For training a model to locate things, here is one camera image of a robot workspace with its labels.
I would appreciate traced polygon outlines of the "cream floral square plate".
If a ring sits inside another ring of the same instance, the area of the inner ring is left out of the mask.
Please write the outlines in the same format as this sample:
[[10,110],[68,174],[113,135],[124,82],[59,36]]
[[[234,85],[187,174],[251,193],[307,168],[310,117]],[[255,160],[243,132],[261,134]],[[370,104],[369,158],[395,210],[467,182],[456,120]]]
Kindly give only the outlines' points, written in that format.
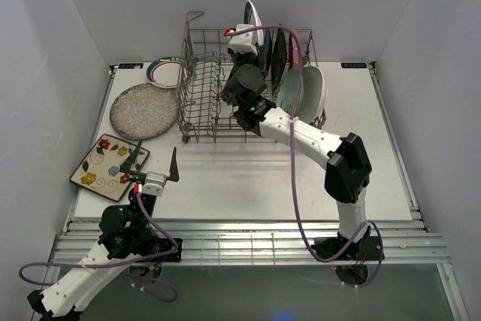
[[135,147],[136,144],[103,134],[83,157],[70,181],[110,201],[120,201],[130,185],[128,175],[120,167]]

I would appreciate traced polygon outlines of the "teal square plate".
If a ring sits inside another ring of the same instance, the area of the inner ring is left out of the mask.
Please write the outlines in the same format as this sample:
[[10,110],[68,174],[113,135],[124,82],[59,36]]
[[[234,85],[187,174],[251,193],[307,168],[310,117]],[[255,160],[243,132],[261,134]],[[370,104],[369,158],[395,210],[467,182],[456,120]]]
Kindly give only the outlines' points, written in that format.
[[259,66],[264,74],[268,74],[271,67],[272,39],[271,32],[264,30],[263,45],[259,48]]

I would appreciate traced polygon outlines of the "black floral square plate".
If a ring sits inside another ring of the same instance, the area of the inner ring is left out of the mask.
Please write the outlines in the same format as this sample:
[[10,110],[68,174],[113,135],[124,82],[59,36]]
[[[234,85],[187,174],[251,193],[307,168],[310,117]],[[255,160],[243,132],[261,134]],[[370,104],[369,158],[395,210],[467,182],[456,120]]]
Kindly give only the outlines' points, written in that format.
[[282,79],[285,65],[287,62],[287,46],[284,31],[277,30],[271,59],[271,85],[272,92],[276,92]]

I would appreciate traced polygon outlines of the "large teal red rimmed plate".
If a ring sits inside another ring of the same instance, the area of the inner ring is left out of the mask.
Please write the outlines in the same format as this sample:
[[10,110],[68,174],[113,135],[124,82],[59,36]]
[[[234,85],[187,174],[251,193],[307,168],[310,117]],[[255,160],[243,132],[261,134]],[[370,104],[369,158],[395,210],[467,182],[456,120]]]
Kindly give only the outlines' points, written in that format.
[[[259,16],[257,10],[256,10],[256,7],[253,4],[253,2],[250,1],[250,0],[246,0],[246,3],[244,5],[243,24],[250,24],[254,27],[262,26],[262,21],[260,19],[260,16]],[[264,43],[264,31],[262,29],[256,31],[255,40],[256,40],[256,43],[259,46],[263,45],[263,43]]]

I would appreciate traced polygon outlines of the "light green floral plate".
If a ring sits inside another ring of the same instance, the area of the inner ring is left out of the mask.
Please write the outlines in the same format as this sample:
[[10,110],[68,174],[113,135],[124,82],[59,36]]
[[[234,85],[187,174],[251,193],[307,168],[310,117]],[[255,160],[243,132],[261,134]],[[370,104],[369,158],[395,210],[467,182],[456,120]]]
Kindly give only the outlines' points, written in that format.
[[304,86],[301,85],[301,91],[298,96],[298,102],[296,107],[294,107],[294,100],[295,94],[298,88],[298,78],[299,78],[299,69],[298,68],[291,68],[287,71],[286,75],[282,79],[279,92],[277,93],[277,100],[276,105],[277,107],[282,108],[286,113],[291,113],[293,109],[297,110],[297,108],[301,105],[301,100],[304,94]]

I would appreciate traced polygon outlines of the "white oval plate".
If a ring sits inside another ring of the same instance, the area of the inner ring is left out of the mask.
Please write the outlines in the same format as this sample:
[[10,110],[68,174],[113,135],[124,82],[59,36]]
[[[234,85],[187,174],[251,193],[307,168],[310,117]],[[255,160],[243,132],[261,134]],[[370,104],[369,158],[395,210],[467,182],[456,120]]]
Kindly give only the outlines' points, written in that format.
[[296,116],[305,123],[312,123],[325,109],[327,85],[320,68],[308,65],[302,69],[303,93]]

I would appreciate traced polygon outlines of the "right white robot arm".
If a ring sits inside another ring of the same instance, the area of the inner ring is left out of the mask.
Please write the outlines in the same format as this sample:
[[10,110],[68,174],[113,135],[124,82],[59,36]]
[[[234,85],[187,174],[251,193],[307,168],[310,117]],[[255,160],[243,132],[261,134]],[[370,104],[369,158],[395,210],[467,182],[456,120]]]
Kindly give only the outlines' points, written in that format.
[[320,262],[363,256],[370,236],[365,196],[372,166],[362,139],[330,134],[291,117],[264,98],[266,83],[252,53],[232,56],[234,65],[222,90],[222,100],[235,106],[234,118],[245,131],[285,144],[325,170],[325,191],[336,201],[336,238],[318,240],[308,250]]

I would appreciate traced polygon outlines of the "pink polka dot plate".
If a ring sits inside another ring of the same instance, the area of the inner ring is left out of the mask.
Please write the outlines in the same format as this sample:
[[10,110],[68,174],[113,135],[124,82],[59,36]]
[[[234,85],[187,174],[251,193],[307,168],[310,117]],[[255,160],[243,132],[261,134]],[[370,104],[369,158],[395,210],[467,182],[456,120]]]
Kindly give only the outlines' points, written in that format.
[[293,35],[297,36],[298,32],[296,29],[291,28],[291,33],[289,34],[289,69],[296,68],[299,69],[301,65],[300,57],[298,56],[298,44],[293,38]]

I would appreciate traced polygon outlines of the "grey speckled round plate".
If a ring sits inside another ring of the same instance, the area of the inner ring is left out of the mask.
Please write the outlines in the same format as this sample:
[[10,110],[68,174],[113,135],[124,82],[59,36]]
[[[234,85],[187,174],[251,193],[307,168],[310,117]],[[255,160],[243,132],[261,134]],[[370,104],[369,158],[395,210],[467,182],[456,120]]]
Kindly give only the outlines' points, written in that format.
[[174,91],[149,83],[138,84],[126,89],[113,101],[110,124],[125,139],[149,140],[173,126],[178,105]]

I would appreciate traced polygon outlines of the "small teal red rimmed plate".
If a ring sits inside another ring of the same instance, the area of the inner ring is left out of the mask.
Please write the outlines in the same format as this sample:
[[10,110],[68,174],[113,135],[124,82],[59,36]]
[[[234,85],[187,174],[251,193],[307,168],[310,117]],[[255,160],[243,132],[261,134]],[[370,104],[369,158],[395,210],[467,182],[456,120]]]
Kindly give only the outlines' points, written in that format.
[[193,67],[181,57],[168,56],[157,59],[147,67],[147,80],[163,89],[176,89],[181,77],[190,77]]

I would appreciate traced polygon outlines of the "left XDOF label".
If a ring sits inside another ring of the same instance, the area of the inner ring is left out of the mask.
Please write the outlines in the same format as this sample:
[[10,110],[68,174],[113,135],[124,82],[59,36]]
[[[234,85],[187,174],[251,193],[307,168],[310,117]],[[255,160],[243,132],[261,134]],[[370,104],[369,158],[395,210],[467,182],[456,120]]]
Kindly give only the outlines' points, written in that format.
[[141,62],[141,63],[132,63],[132,62],[129,62],[129,63],[120,63],[118,65],[118,69],[142,69],[144,66],[144,64]]

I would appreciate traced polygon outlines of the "xdof label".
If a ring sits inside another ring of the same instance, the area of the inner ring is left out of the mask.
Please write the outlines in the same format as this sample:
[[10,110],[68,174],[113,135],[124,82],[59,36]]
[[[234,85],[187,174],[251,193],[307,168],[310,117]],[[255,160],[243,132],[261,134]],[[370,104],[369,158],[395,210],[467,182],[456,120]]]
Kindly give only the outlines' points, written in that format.
[[365,62],[342,62],[341,68],[344,69],[364,69],[368,68],[368,64]]
[[141,62],[141,63],[132,63],[132,62],[129,62],[129,63],[120,63],[118,65],[118,69],[142,69],[144,66],[144,64]]

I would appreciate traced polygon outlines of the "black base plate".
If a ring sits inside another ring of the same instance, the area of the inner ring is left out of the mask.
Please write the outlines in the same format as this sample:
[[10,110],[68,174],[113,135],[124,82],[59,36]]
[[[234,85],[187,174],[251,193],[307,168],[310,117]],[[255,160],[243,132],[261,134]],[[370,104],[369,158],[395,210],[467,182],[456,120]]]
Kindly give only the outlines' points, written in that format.
[[165,253],[164,256],[157,256],[151,261],[154,265],[159,265],[163,262],[180,262],[182,259],[182,249],[183,249],[183,239],[175,238],[177,243],[177,250],[172,252],[172,247],[174,246],[167,238],[160,238],[155,242],[157,248],[155,251],[157,253]]
[[[318,256],[327,259],[336,254],[346,243],[347,239],[342,237],[316,238],[312,248]],[[378,236],[367,236],[359,242],[351,243],[337,258],[340,261],[378,261],[379,259],[384,259],[384,253]]]

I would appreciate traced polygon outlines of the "aluminium frame rail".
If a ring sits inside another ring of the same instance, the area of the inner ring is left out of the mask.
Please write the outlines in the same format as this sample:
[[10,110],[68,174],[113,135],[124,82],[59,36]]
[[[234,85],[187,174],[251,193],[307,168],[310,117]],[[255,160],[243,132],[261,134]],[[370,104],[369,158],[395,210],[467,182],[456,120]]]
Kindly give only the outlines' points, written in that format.
[[[183,241],[181,265],[312,265],[296,223],[166,222],[162,228]],[[377,222],[387,264],[443,264],[450,260],[443,236],[419,220]],[[54,262],[77,262],[100,235],[96,222],[75,220],[56,238]]]

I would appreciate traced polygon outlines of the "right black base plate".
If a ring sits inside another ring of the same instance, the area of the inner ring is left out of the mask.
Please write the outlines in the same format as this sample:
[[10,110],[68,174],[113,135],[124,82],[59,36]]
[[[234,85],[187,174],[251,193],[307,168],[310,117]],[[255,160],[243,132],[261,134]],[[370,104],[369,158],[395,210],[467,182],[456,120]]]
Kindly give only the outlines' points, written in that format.
[[[342,237],[316,238],[312,248],[318,256],[327,259],[336,254],[346,243],[347,239]],[[359,242],[351,243],[337,258],[340,261],[378,261],[379,259],[384,259],[384,253],[378,236],[367,236]]]

